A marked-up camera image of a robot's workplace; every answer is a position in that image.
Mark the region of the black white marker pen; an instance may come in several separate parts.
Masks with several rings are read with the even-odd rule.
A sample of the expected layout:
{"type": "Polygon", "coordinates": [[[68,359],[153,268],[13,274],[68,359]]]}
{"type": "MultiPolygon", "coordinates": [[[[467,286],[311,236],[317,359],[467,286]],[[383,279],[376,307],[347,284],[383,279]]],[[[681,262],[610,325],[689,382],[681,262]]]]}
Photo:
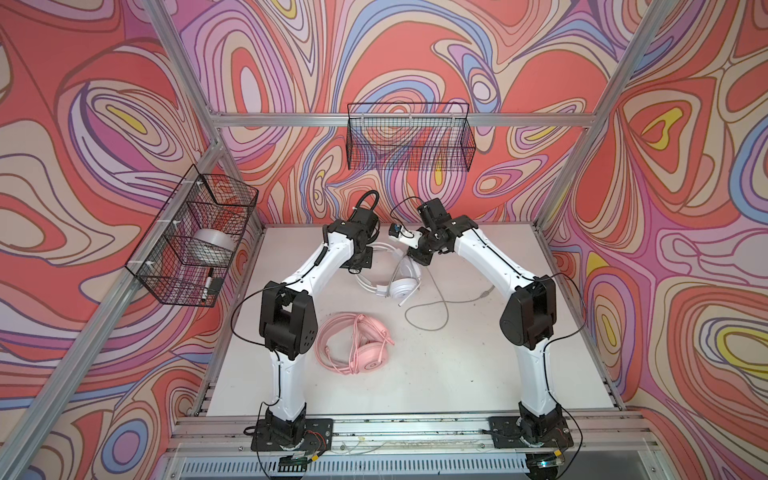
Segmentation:
{"type": "Polygon", "coordinates": [[[201,291],[201,303],[205,303],[208,299],[210,286],[213,282],[213,273],[214,273],[214,268],[210,267],[208,269],[207,276],[201,291]]]}

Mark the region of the aluminium cage frame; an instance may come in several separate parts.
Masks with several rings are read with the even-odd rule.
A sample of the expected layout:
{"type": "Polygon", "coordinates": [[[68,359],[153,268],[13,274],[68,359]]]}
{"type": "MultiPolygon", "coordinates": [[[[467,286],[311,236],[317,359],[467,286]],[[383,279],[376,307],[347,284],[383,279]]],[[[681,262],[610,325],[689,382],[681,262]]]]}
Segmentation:
{"type": "Polygon", "coordinates": [[[273,223],[441,196],[529,220],[564,169],[509,114],[596,114],[651,1],[5,1],[1,5],[1,454],[42,479],[147,477],[202,381],[212,308],[133,300],[39,445],[37,399],[191,166],[237,173],[273,223]]]}

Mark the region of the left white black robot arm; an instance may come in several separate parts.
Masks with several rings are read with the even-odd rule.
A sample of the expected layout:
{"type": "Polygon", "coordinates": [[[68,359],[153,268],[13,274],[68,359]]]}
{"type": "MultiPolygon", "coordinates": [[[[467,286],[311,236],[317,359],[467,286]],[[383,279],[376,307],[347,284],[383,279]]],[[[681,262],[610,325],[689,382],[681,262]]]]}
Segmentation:
{"type": "Polygon", "coordinates": [[[295,448],[307,435],[302,381],[304,355],[318,335],[314,296],[340,269],[357,274],[372,264],[380,220],[375,213],[379,192],[369,190],[348,219],[322,229],[322,243],[310,258],[281,282],[270,281],[262,292],[259,334],[272,358],[273,398],[257,423],[258,440],[295,448]]]}

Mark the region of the aluminium front rail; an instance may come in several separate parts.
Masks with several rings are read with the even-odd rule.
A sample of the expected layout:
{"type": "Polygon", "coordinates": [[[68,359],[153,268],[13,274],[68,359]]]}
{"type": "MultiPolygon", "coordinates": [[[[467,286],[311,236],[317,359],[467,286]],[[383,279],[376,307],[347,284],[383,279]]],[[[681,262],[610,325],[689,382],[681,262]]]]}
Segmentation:
{"type": "MultiPolygon", "coordinates": [[[[502,427],[492,427],[490,414],[337,415],[333,418],[331,452],[359,455],[384,453],[485,452],[502,441],[502,427]]],[[[176,422],[166,451],[202,455],[237,455],[250,452],[251,438],[243,430],[255,416],[188,417],[176,422]]],[[[570,453],[587,451],[659,450],[661,441],[650,422],[634,411],[575,411],[567,418],[565,433],[572,436],[570,453]]]]}

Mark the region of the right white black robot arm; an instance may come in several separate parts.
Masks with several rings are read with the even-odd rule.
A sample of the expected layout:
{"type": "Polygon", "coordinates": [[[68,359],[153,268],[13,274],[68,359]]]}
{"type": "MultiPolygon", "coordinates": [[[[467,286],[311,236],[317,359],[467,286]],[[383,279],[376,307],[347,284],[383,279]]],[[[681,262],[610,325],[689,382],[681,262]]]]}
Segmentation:
{"type": "Polygon", "coordinates": [[[506,299],[501,333],[514,347],[522,383],[519,429],[531,445],[563,420],[548,381],[546,348],[557,322],[557,290],[548,275],[536,276],[502,253],[469,217],[452,217],[432,199],[417,211],[422,226],[412,232],[392,225],[388,235],[408,247],[407,256],[428,266],[436,254],[455,253],[474,266],[506,299]]]}

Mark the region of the grey tape roll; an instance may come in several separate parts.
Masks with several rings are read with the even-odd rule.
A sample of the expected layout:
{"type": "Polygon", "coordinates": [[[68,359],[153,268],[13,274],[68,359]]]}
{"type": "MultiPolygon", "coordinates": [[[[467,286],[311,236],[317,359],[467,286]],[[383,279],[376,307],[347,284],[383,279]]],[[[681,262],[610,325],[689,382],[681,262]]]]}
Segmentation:
{"type": "Polygon", "coordinates": [[[234,238],[216,229],[199,229],[189,241],[189,253],[197,265],[226,267],[235,248],[234,238]]]}

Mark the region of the pink headphones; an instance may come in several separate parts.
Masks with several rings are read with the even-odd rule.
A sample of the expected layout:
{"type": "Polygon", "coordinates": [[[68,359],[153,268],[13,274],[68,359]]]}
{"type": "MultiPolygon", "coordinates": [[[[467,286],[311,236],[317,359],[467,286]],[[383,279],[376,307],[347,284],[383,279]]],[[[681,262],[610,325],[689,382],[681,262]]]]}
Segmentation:
{"type": "Polygon", "coordinates": [[[395,346],[395,341],[381,321],[362,313],[339,312],[319,327],[314,352],[323,368],[350,376],[382,368],[389,361],[390,346],[395,346]],[[337,360],[332,356],[329,342],[345,331],[351,334],[351,348],[346,360],[337,360]]]}

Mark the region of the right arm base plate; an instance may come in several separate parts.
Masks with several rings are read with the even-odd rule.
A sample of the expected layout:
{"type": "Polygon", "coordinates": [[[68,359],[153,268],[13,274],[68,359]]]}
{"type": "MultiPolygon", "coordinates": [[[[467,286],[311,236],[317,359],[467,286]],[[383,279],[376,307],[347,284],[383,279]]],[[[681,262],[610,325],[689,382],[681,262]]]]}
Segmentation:
{"type": "Polygon", "coordinates": [[[574,446],[567,422],[557,418],[549,429],[539,436],[525,430],[526,422],[519,416],[494,416],[488,418],[488,427],[482,433],[489,435],[496,449],[543,449],[565,451],[574,446]]]}

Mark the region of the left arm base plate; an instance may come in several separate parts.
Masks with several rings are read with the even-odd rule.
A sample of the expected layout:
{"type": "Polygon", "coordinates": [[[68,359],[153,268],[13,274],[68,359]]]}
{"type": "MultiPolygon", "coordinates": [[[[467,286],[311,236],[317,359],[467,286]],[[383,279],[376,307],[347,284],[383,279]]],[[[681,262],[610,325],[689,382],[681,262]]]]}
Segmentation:
{"type": "Polygon", "coordinates": [[[277,418],[260,419],[243,433],[251,438],[254,452],[321,453],[332,447],[334,421],[331,418],[298,419],[284,422],[277,418]]]}

